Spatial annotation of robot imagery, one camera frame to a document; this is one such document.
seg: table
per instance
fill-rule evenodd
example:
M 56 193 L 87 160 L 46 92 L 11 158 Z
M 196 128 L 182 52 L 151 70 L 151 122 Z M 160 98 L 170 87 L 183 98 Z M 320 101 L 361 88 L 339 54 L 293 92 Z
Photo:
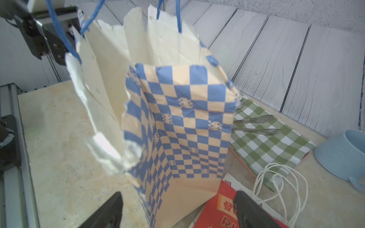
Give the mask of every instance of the table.
M 18 98 L 40 226 L 76 228 L 113 193 L 121 191 L 124 201 L 121 227 L 147 228 L 135 189 L 124 176 L 107 176 L 85 145 L 85 136 L 92 136 L 93 130 L 72 83 L 59 83 L 20 94 Z M 256 102 L 314 143 L 325 141 L 310 129 Z M 307 206 L 299 215 L 296 228 L 363 227 L 365 195 L 327 172 L 312 152 L 296 170 L 306 177 L 309 185 Z M 227 155 L 225 173 L 253 188 L 255 178 L 231 152 Z M 272 194 L 264 188 L 259 196 L 268 198 Z M 282 195 L 290 216 L 295 206 L 294 192 L 287 186 Z M 283 215 L 279 199 L 268 204 Z M 200 209 L 174 227 L 188 227 Z

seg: light blue bowl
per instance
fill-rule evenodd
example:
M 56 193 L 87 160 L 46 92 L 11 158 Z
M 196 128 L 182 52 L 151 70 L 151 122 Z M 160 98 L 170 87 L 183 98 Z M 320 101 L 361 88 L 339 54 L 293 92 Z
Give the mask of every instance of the light blue bowl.
M 314 148 L 317 161 L 330 173 L 350 181 L 360 192 L 365 186 L 359 183 L 365 177 L 365 133 L 358 130 L 342 131 Z

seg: green checkered cloth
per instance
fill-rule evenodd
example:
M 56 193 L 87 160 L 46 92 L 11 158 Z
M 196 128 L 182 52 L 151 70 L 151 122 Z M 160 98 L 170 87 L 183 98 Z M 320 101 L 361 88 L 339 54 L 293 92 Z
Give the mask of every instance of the green checkered cloth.
M 235 120 L 270 115 L 269 112 L 255 104 L 247 96 L 243 96 L 243 98 L 245 100 L 245 105 L 241 109 L 236 110 Z M 238 124 L 236 126 L 256 129 L 281 129 L 281 132 L 272 136 L 258 135 L 244 131 L 232 132 L 230 141 L 231 146 L 256 175 L 264 170 L 264 167 L 267 164 L 272 162 L 294 168 L 299 164 L 303 157 L 315 147 L 315 144 L 312 141 L 277 118 L 273 118 L 271 121 L 263 124 L 246 123 Z M 275 167 L 271 170 L 276 171 L 283 176 L 288 175 L 288 172 L 282 168 Z M 274 191 L 275 188 L 272 176 L 273 173 L 267 172 L 265 174 L 264 184 Z M 276 177 L 275 181 L 280 185 L 281 179 L 279 177 Z

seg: white string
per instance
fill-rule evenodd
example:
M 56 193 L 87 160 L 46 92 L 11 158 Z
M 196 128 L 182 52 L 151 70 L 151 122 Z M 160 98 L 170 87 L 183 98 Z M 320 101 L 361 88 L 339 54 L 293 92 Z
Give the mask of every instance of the white string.
M 295 185 L 296 186 L 294 186 L 285 176 L 281 175 L 278 172 L 275 172 L 275 171 L 270 170 L 271 168 L 274 168 L 274 167 L 282 167 L 285 170 L 287 170 L 294 177 L 294 179 L 295 179 Z M 306 198 L 304 199 L 303 205 L 301 205 L 301 200 L 300 200 L 300 195 L 299 195 L 298 179 L 297 179 L 297 177 L 295 176 L 295 174 L 292 171 L 294 171 L 295 173 L 297 173 L 298 175 L 300 175 L 304 179 L 304 181 L 306 183 Z M 295 190 L 296 195 L 297 195 L 297 201 L 296 201 L 296 205 L 295 205 L 295 213 L 294 213 L 293 217 L 289 220 L 289 223 L 287 225 L 290 228 L 293 228 L 294 225 L 295 225 L 295 222 L 298 219 L 299 213 L 303 211 L 303 209 L 305 208 L 306 203 L 307 203 L 307 199 L 308 199 L 308 183 L 307 183 L 307 180 L 298 171 L 296 171 L 295 169 L 293 169 L 293 168 L 291 168 L 289 166 L 280 165 L 280 164 L 277 164 L 277 163 L 270 163 L 270 164 L 267 164 L 265 166 L 264 170 L 261 171 L 257 175 L 256 181 L 255 181 L 255 184 L 254 184 L 254 187 L 253 187 L 253 190 L 252 190 L 252 196 L 253 195 L 258 196 L 260 194 L 261 187 L 262 187 L 262 183 L 264 182 L 264 176 L 265 176 L 265 173 L 266 172 L 274 173 L 274 175 L 272 177 L 272 180 L 273 180 L 274 187 L 275 187 L 277 193 L 273 197 L 270 197 L 270 198 L 265 199 L 265 200 L 257 201 L 257 203 L 260 204 L 260 203 L 263 203 L 263 202 L 267 202 L 267 201 L 272 200 L 272 199 L 276 198 L 277 196 L 279 196 L 280 201 L 281 201 L 281 203 L 283 205 L 283 208 L 284 208 L 284 221 L 283 221 L 283 223 L 285 225 L 287 225 L 287 217 L 288 217 L 288 215 L 287 215 L 287 208 L 285 206 L 283 197 L 281 196 L 281 191 L 284 188 L 284 180 L 286 180 L 289 183 L 289 185 Z M 276 181 L 274 179 L 275 177 L 279 177 L 281 179 L 281 187 L 280 187 L 280 189 L 279 189 L 279 187 L 278 187 L 278 185 L 277 185 L 277 183 L 276 183 Z

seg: paper bag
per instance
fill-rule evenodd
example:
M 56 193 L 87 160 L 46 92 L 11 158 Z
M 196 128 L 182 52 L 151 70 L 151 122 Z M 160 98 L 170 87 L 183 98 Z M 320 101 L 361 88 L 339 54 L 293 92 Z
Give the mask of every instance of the paper bag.
M 82 63 L 66 63 L 90 150 L 109 174 L 131 175 L 151 227 L 169 228 L 217 193 L 239 95 L 191 26 L 156 14 L 147 31 L 141 8 L 124 26 L 74 31 Z

